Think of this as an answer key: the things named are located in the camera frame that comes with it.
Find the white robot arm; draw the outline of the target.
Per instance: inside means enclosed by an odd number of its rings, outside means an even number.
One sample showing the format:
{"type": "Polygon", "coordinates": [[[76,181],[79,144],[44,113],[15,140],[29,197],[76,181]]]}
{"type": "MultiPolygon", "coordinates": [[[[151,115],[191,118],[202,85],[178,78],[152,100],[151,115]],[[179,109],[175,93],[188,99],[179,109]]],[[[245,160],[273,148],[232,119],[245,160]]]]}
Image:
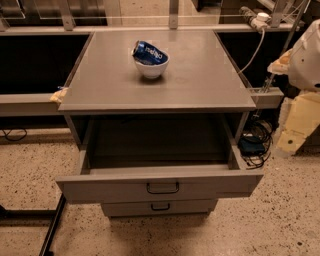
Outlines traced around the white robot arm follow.
{"type": "Polygon", "coordinates": [[[268,66],[276,75],[287,75],[300,90],[281,104],[274,151],[294,155],[320,125],[320,20],[315,20],[294,46],[268,66]]]}

